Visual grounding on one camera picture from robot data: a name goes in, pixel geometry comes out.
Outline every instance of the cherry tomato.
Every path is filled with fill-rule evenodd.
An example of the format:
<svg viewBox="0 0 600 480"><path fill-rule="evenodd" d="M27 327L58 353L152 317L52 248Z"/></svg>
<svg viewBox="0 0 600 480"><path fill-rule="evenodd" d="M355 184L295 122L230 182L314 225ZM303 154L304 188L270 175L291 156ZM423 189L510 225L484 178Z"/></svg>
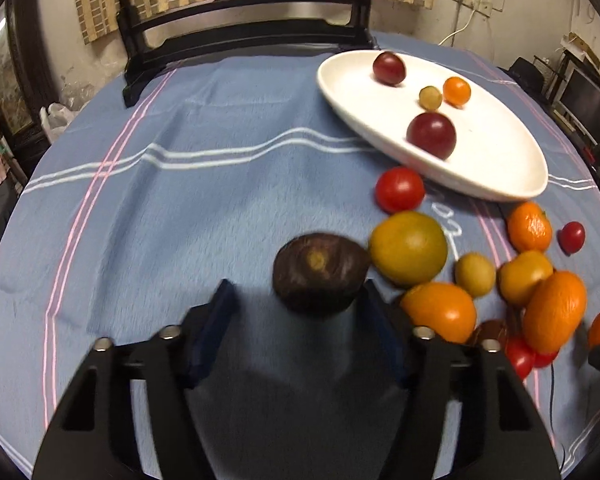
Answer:
<svg viewBox="0 0 600 480"><path fill-rule="evenodd" d="M471 87L461 77L450 77L442 86L442 95L450 105L462 106L471 98Z"/></svg>
<svg viewBox="0 0 600 480"><path fill-rule="evenodd" d="M584 226L580 222L569 222L558 231L558 243L567 256L582 248L585 237Z"/></svg>
<svg viewBox="0 0 600 480"><path fill-rule="evenodd" d="M409 124L407 141L445 160L456 148L456 128L447 116L424 112Z"/></svg>
<svg viewBox="0 0 600 480"><path fill-rule="evenodd" d="M424 193L420 175L409 168L385 171L376 183L376 202L389 214L416 209L422 203Z"/></svg>
<svg viewBox="0 0 600 480"><path fill-rule="evenodd" d="M381 52L374 61L374 75L379 82L395 86L407 77L407 69L402 60L393 52Z"/></svg>
<svg viewBox="0 0 600 480"><path fill-rule="evenodd" d="M534 360L534 368L547 367L555 361L555 358L558 357L558 352L554 352L553 354L536 354L536 359Z"/></svg>
<svg viewBox="0 0 600 480"><path fill-rule="evenodd" d="M536 352L526 344L524 339L514 336L507 341L504 353L509 358L520 380L526 379L534 367Z"/></svg>

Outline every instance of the plastic bag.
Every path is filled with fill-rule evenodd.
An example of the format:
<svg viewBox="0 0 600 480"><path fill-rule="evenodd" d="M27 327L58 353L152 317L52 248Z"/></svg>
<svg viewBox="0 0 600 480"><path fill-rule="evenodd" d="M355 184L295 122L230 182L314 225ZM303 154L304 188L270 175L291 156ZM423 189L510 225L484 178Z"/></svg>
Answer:
<svg viewBox="0 0 600 480"><path fill-rule="evenodd" d="M58 137L64 133L67 126L71 124L78 112L72 112L66 106L58 103L49 105L48 111L40 108L40 121L46 138L53 144Z"/></svg>

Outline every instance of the silver screw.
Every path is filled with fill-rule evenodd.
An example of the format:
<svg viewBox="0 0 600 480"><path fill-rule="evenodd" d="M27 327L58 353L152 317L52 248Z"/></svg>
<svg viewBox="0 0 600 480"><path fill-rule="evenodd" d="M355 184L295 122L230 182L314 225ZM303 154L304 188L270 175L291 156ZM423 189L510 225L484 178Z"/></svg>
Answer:
<svg viewBox="0 0 600 480"><path fill-rule="evenodd" d="M113 341L108 337L101 337L96 339L95 343L93 343L93 349L96 352L104 352L105 350L109 350L113 346Z"/></svg>
<svg viewBox="0 0 600 480"><path fill-rule="evenodd" d="M485 339L482 342L482 348L484 348L487 352L499 352L502 350L502 346L497 339Z"/></svg>
<svg viewBox="0 0 600 480"><path fill-rule="evenodd" d="M413 335L418 339L433 339L436 336L436 333L433 332L428 326L417 326L413 329Z"/></svg>
<svg viewBox="0 0 600 480"><path fill-rule="evenodd" d="M175 339L180 335L180 327L178 325L168 325L160 330L162 339Z"/></svg>

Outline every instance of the oval plate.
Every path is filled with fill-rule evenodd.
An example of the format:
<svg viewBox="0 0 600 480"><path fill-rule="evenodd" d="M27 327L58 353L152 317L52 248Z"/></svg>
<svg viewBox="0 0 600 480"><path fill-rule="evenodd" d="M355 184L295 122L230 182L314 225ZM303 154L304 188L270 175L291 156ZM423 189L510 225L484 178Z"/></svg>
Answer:
<svg viewBox="0 0 600 480"><path fill-rule="evenodd" d="M318 69L322 94L336 113L371 145L401 164L453 190L485 200L512 202L538 196L549 174L544 155L526 126L501 101L474 81L419 57L398 54L407 77L398 86L376 81L377 50L336 54ZM456 148L441 160L406 140L411 120L424 112L418 94L451 76L471 85L461 108L442 103L438 110L456 127Z"/></svg>

